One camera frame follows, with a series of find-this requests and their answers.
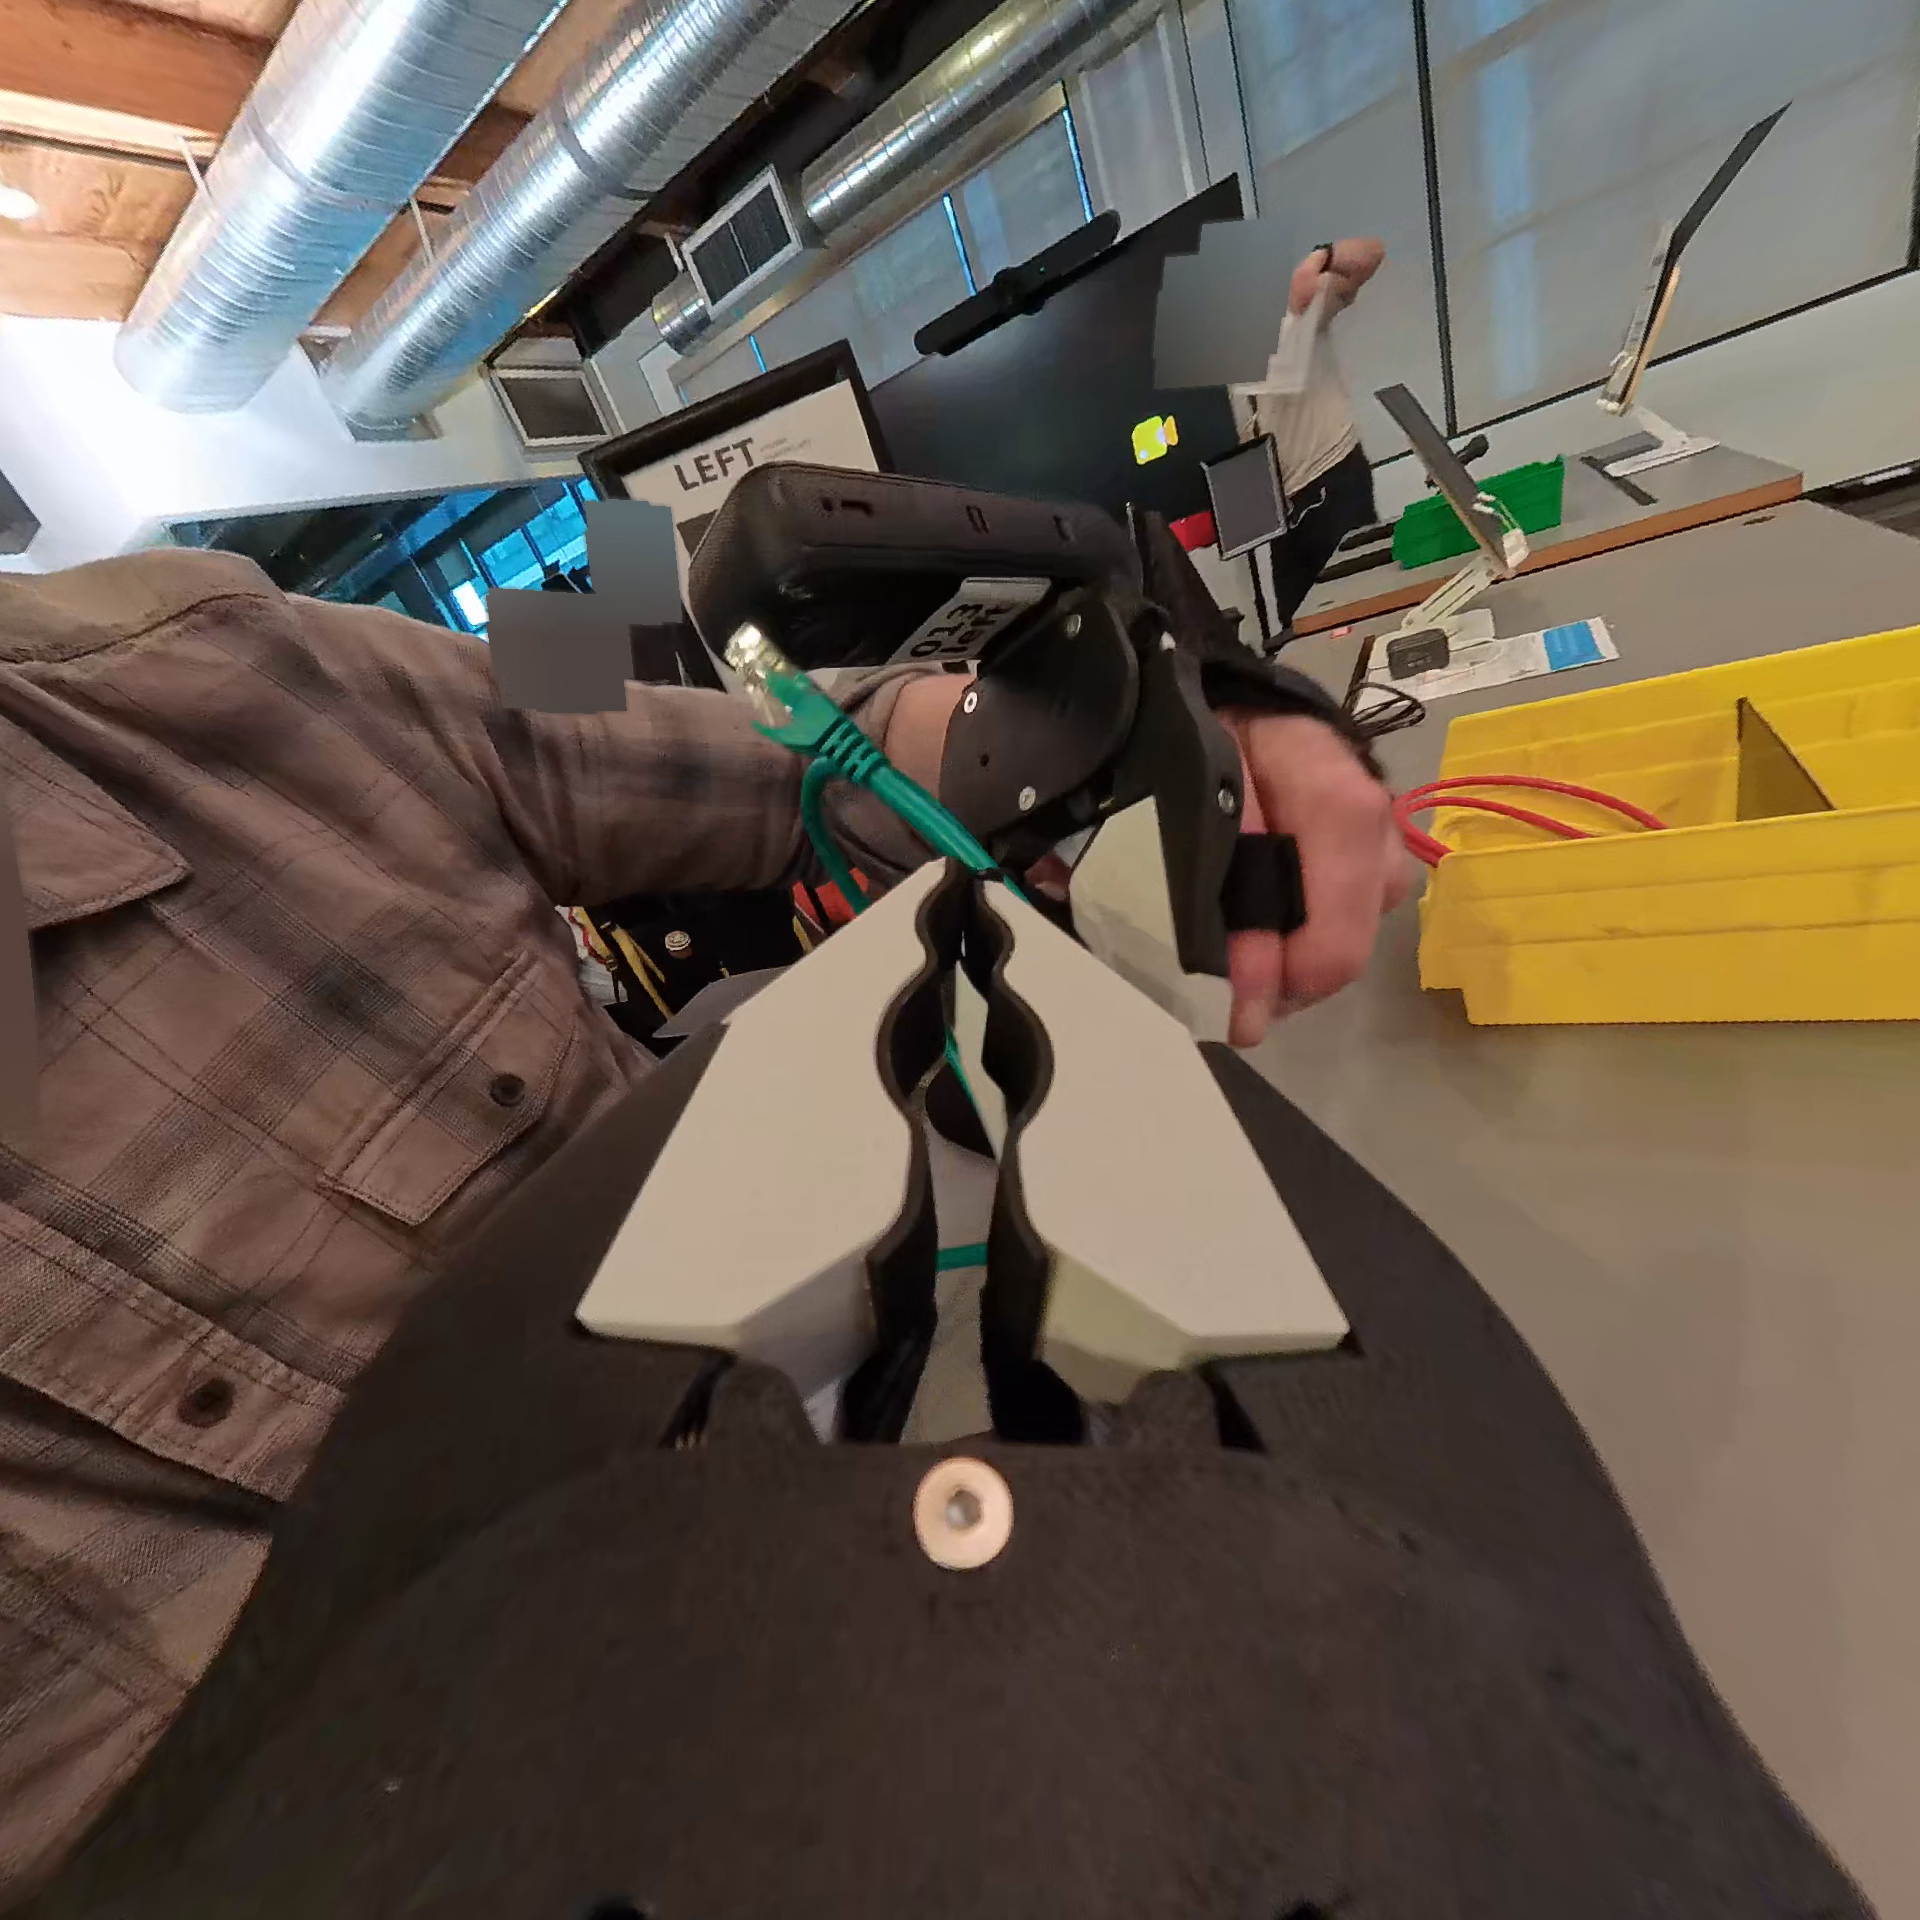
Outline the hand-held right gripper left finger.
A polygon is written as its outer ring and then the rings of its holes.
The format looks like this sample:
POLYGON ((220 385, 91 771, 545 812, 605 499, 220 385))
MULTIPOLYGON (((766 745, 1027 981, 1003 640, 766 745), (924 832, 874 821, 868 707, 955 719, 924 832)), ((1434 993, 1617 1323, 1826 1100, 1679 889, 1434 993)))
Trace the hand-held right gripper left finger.
POLYGON ((801 1399, 837 1386, 842 1440, 904 1436, 940 1323, 916 1086, 960 912, 964 871, 926 865, 699 1033, 581 1329, 759 1361, 801 1399))

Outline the yellow plastic bin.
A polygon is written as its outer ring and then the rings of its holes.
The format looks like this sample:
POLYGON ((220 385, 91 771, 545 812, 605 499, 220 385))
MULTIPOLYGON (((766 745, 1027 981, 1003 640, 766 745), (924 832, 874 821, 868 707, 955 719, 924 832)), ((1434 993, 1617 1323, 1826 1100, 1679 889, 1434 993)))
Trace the yellow plastic bin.
POLYGON ((1400 822, 1475 1027, 1918 1020, 1918 629, 1453 719, 1400 822), (1833 812, 1735 821, 1739 698, 1833 812))

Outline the person's left forearm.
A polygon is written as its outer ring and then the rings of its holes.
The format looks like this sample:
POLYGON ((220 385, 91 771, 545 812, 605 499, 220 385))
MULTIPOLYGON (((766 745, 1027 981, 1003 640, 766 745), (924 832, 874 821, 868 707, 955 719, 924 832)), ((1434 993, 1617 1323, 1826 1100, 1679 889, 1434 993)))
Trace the person's left forearm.
MULTIPOLYGON (((864 741, 940 793, 944 731, 972 684, 948 671, 852 676, 842 707, 864 741)), ((473 778, 523 875, 553 908, 631 894, 741 894, 824 878, 801 817, 801 757, 755 731, 746 701, 635 686, 624 713, 473 707, 473 778)), ((926 845, 870 793, 824 804, 844 865, 881 894, 926 845)))

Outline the person's left hand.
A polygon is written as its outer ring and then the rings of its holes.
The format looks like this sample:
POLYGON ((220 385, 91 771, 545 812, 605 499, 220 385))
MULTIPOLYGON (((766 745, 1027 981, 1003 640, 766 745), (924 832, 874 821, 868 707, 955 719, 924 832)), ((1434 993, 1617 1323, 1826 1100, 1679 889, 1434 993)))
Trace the person's left hand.
POLYGON ((1227 713, 1251 835, 1296 850, 1306 922, 1230 935, 1230 1044, 1254 1050, 1275 1020, 1342 993, 1371 962, 1381 920, 1413 881, 1392 789, 1361 751, 1306 713, 1227 713))

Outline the small grey tablet screen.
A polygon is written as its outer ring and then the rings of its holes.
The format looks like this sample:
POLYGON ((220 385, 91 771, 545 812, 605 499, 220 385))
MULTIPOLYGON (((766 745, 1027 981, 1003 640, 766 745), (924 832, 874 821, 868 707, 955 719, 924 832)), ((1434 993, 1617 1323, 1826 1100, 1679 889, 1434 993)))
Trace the small grey tablet screen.
POLYGON ((1292 505, 1269 431, 1201 461, 1219 560, 1245 559, 1287 534, 1292 505))

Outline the black white tag sign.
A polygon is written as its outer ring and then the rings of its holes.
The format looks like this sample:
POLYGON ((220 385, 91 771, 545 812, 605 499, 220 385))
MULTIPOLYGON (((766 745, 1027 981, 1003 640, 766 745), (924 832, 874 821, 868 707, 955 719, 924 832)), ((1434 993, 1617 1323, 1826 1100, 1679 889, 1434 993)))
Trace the black white tag sign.
POLYGON ((581 471, 604 499, 626 498, 670 512, 675 568, 686 586, 699 538, 731 488, 780 461, 893 471, 849 338, 604 438, 581 455, 581 471))

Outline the tan board on stand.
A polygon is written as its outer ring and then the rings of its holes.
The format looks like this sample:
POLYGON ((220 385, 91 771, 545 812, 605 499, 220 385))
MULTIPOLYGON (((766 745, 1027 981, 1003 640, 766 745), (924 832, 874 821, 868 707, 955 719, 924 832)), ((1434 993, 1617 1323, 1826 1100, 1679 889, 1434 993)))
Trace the tan board on stand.
POLYGON ((1685 251, 1706 224, 1709 209, 1723 200, 1723 195, 1754 158, 1754 153, 1776 132, 1787 111, 1790 104, 1782 104, 1776 112, 1752 124, 1728 149, 1728 154, 1716 166, 1695 202, 1688 202, 1688 209, 1675 224, 1668 224, 1656 243, 1643 299, 1597 394, 1597 406, 1608 417, 1625 419, 1625 437, 1585 455, 1585 461, 1609 480, 1625 483, 1647 471, 1668 468, 1716 450, 1716 438, 1685 431, 1661 419, 1656 409, 1650 409, 1643 403, 1643 382, 1675 304, 1685 251))
MULTIPOLYGON (((1461 455, 1455 455, 1453 443, 1427 417, 1422 403, 1403 385, 1379 386, 1375 400, 1406 437, 1406 445, 1419 458, 1434 488, 1450 494, 1457 517, 1467 518, 1467 489, 1475 488, 1475 479, 1461 455)), ((1509 582, 1525 566, 1531 542, 1517 533, 1501 542, 1501 550, 1494 550, 1486 534, 1480 534, 1480 542, 1485 550, 1475 553, 1442 586, 1422 596, 1403 617, 1400 629, 1446 629, 1461 650, 1494 641, 1494 617, 1475 605, 1497 582, 1509 582)))

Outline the small green bin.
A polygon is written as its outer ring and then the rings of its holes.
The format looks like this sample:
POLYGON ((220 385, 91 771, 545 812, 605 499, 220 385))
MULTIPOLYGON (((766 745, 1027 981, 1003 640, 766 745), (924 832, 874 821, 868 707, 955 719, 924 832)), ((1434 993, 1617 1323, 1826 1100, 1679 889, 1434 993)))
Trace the small green bin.
POLYGON ((1565 512, 1565 458, 1525 461, 1497 471, 1467 489, 1467 518, 1442 489, 1411 499, 1394 522, 1392 560, 1403 572, 1480 553, 1486 534, 1494 550, 1513 533, 1534 538, 1561 522, 1565 512))

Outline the white paper slip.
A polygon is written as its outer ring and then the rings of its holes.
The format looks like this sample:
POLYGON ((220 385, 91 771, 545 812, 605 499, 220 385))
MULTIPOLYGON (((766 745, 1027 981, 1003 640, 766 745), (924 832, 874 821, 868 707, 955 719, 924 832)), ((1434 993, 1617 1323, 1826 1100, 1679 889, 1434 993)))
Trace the white paper slip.
POLYGON ((1419 680, 1387 676, 1384 646, 1369 660, 1364 680, 1392 680, 1413 690, 1422 704, 1497 690, 1548 673, 1613 666, 1619 650, 1604 618, 1555 622, 1539 633, 1494 635, 1486 646, 1455 646, 1453 666, 1419 680))

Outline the white ceiling vent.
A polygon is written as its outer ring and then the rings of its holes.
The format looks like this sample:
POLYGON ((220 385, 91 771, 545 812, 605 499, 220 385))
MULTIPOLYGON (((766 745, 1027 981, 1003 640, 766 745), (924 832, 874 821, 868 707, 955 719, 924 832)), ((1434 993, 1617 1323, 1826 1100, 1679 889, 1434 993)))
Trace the white ceiling vent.
POLYGON ((682 251, 707 313, 723 315, 792 269, 809 239, 795 180, 760 169, 686 235, 682 251))
POLYGON ((503 342, 483 361, 483 374, 530 451, 579 451, 609 438, 619 426, 604 382, 569 331, 503 342))

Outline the person's plaid shirt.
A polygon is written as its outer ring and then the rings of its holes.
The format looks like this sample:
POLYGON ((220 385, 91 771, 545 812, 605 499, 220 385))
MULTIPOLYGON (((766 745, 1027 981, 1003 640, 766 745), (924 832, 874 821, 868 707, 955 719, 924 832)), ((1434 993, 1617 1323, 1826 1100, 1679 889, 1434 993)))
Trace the person's plaid shirt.
POLYGON ((3 1906, 228 1638, 459 1243, 641 1074, 473 778, 482 641, 192 553, 3 578, 3 1906))

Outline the black bin divider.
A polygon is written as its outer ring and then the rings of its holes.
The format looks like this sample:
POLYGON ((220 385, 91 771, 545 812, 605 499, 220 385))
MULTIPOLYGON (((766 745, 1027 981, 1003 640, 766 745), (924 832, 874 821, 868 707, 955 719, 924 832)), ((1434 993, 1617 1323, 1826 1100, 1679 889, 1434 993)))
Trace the black bin divider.
POLYGON ((1739 822, 1833 812, 1822 783, 1749 698, 1735 707, 1735 750, 1739 822))

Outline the grey office desk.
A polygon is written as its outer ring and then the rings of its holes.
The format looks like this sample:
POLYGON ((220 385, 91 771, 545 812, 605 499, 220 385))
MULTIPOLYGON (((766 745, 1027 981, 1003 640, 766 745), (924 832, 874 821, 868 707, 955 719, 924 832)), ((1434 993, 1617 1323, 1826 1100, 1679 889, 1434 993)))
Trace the grey office desk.
MULTIPOLYGON (((1608 479, 1582 458, 1567 458, 1561 522, 1525 534, 1531 556, 1521 575, 1776 510, 1802 494, 1802 468, 1728 445, 1714 445, 1624 480, 1608 479)), ((1485 568, 1478 553, 1422 568, 1375 566, 1342 582, 1316 582, 1293 612, 1292 629, 1313 635, 1381 612, 1403 612, 1438 594, 1457 572, 1475 568, 1485 568)))

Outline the large black wall screen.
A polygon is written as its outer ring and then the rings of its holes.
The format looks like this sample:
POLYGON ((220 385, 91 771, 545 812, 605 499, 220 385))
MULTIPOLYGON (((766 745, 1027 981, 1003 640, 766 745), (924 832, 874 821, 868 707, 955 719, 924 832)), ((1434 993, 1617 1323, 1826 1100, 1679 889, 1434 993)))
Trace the large black wall screen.
POLYGON ((1168 258, 1242 216, 1236 173, 1121 235, 1039 313, 944 359, 916 359, 870 390, 893 471, 960 488, 1083 499, 1122 517, 1207 510, 1201 461, 1239 445, 1223 386, 1155 382, 1168 258))

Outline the silver air duct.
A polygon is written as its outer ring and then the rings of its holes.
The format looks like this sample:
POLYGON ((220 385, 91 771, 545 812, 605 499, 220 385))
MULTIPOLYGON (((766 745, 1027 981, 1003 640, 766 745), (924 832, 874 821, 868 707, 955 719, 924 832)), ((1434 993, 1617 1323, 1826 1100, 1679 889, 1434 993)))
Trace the silver air duct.
MULTIPOLYGON (((996 4, 780 180, 808 243, 868 231, 906 185, 1153 4, 996 4)), ((252 403, 562 4, 300 4, 117 334, 145 400, 252 403)), ((626 4, 490 162, 433 249, 330 349, 354 437, 440 409, 483 354, 795 78, 864 4, 626 4)))

